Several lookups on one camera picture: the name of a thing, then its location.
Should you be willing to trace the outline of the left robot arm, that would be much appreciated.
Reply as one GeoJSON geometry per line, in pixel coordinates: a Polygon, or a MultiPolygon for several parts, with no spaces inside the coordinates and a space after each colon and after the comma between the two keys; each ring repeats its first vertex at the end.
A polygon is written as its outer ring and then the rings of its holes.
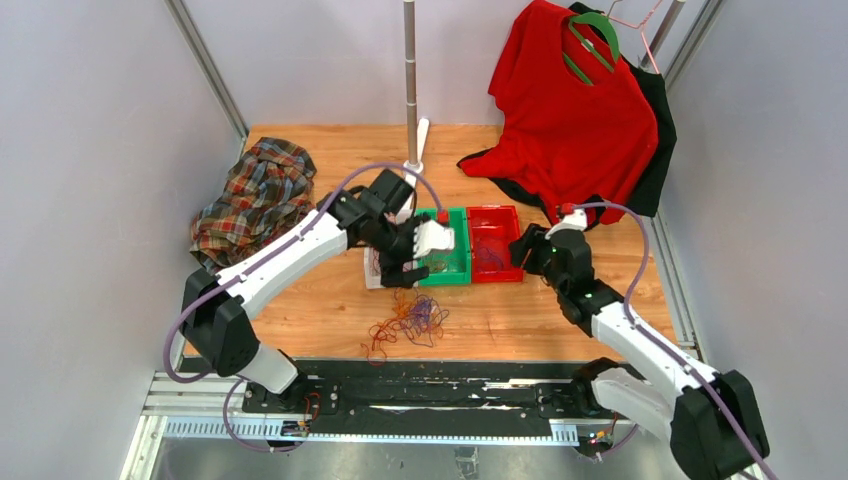
{"type": "Polygon", "coordinates": [[[212,372],[257,383],[279,411],[296,412],[306,400],[301,371],[284,352],[263,344],[252,326],[268,303],[315,267],[359,244],[378,253],[383,287],[411,288],[428,277],[428,268],[412,263],[436,249],[436,237],[446,231],[432,216],[405,211],[417,186],[427,182],[407,166],[376,167],[380,173],[369,186],[340,184],[292,230],[248,259],[217,274],[199,269],[187,278],[183,310],[163,347],[172,380],[184,380],[171,360],[174,339],[182,335],[212,372]]]}

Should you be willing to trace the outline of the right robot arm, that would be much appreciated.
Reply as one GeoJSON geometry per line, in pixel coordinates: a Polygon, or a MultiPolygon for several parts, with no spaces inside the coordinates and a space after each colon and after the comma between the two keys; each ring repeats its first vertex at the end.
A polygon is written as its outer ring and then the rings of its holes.
{"type": "Polygon", "coordinates": [[[578,371],[571,400],[580,414],[624,415],[665,441],[690,479],[728,479],[768,457],[751,382],[686,355],[634,313],[596,277],[583,232],[531,224],[510,243],[509,255],[513,266],[554,291],[566,320],[627,362],[600,358],[578,371]]]}

